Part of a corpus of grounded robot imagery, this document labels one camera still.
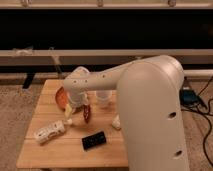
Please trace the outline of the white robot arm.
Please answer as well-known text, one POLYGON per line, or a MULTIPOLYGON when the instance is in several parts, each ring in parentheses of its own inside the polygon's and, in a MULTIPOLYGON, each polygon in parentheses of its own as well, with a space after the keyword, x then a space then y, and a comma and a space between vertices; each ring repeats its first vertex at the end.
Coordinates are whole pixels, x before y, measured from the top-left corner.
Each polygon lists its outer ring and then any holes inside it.
POLYGON ((78 106, 85 91, 115 90, 129 171, 190 171, 180 107, 182 65, 168 55, 135 60, 63 86, 78 106))

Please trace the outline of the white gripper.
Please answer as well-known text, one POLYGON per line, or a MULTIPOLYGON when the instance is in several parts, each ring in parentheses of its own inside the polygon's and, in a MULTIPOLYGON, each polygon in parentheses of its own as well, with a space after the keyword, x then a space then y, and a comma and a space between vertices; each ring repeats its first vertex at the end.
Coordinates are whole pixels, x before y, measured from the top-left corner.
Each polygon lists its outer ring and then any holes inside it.
POLYGON ((84 121, 86 123, 89 122, 90 115, 91 115, 91 109, 90 105, 87 105, 89 103, 88 96, 86 92, 72 92, 69 91, 67 93, 68 102, 69 104, 66 104, 65 106, 65 112, 64 115, 66 118, 69 118, 72 114, 72 108, 79 108, 83 106, 83 117, 84 121))

